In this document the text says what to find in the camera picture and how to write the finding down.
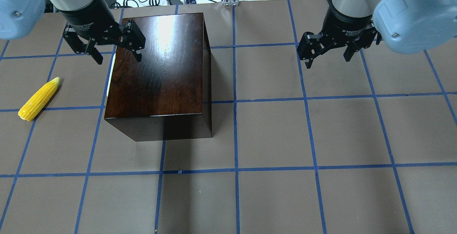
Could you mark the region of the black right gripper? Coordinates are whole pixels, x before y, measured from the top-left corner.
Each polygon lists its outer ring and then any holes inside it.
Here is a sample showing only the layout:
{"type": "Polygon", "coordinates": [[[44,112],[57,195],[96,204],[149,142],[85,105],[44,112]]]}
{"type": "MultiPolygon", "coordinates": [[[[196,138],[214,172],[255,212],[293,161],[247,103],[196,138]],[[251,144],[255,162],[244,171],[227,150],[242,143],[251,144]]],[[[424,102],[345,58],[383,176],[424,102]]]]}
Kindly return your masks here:
{"type": "Polygon", "coordinates": [[[349,62],[356,52],[364,47],[370,47],[375,38],[380,37],[372,22],[372,16],[347,16],[330,2],[321,32],[305,32],[297,47],[297,53],[306,68],[310,69],[313,60],[325,54],[336,43],[347,45],[344,59],[349,62]]]}

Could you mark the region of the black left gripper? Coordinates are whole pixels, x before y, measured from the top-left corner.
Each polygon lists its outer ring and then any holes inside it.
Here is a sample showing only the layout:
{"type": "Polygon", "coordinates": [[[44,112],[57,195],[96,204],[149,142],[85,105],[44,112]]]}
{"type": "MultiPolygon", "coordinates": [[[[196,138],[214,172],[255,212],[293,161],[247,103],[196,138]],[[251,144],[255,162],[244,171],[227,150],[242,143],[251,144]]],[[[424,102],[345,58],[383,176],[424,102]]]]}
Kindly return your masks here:
{"type": "Polygon", "coordinates": [[[124,48],[132,51],[137,62],[142,61],[141,50],[146,42],[143,32],[134,20],[128,20],[119,28],[105,0],[93,0],[84,8],[63,11],[62,14],[69,25],[64,28],[62,37],[76,54],[90,55],[98,65],[102,65],[103,56],[95,47],[96,43],[110,45],[105,37],[119,40],[121,36],[124,48]]]}

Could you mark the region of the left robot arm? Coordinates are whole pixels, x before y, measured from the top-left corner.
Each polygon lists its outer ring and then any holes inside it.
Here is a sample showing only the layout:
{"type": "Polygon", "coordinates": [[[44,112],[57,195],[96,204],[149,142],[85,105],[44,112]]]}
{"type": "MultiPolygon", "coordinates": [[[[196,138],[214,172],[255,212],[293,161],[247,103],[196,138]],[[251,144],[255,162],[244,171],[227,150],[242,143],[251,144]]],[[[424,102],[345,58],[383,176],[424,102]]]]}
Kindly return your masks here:
{"type": "Polygon", "coordinates": [[[97,46],[115,45],[141,62],[146,42],[142,31],[133,20],[116,22],[105,0],[1,0],[1,39],[26,37],[44,14],[47,1],[66,19],[62,37],[76,54],[90,55],[101,65],[97,46]]]}

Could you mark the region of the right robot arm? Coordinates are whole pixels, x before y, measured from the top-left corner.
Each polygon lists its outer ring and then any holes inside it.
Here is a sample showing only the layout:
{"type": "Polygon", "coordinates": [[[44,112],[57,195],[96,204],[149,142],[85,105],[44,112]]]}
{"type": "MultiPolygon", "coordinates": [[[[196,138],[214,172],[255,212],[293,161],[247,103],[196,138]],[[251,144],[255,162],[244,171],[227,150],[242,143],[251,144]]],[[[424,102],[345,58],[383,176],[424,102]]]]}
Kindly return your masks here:
{"type": "Polygon", "coordinates": [[[328,10],[318,34],[305,32],[297,47],[300,60],[313,60],[344,47],[348,62],[372,42],[393,52],[414,54],[436,48],[457,32],[457,0],[326,0],[328,10]]]}

